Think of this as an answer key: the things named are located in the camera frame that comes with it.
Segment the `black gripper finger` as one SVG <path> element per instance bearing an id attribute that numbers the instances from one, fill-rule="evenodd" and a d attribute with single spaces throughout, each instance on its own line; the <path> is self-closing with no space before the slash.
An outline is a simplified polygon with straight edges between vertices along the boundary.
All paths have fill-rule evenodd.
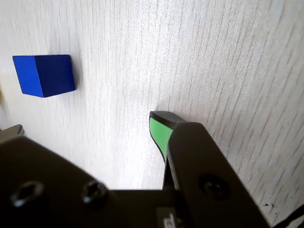
<path id="1" fill-rule="evenodd" d="M 0 142 L 3 143 L 20 135 L 27 136 L 23 126 L 21 124 L 17 124 L 0 131 Z"/>

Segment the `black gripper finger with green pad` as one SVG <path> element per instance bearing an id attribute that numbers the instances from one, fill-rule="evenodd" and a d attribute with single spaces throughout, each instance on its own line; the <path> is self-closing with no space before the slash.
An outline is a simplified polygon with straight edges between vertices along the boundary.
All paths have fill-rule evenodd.
<path id="1" fill-rule="evenodd" d="M 167 159 L 167 145 L 169 138 L 175 129 L 177 123 L 183 122 L 178 115 L 169 111 L 150 111 L 149 129 L 150 135 L 159 149 L 165 163 L 163 178 L 163 190 L 174 189 L 174 182 Z"/>

